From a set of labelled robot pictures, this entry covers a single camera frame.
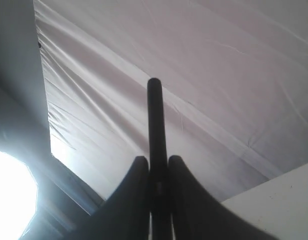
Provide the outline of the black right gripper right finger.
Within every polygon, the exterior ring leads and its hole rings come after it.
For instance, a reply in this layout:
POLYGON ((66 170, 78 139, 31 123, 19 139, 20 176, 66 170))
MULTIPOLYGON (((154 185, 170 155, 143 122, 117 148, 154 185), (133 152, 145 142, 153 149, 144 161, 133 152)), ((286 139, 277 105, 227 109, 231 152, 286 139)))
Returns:
POLYGON ((168 160, 172 219, 178 240, 274 240, 209 194, 180 156, 168 160))

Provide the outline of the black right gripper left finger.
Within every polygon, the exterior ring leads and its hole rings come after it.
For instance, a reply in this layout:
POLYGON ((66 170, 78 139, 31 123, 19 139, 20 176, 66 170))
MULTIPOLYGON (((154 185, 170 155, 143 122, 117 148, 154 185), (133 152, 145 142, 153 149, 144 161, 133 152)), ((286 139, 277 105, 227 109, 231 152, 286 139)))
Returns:
POLYGON ((63 239, 147 240, 150 226, 148 180, 148 161, 137 156, 109 199, 63 239))

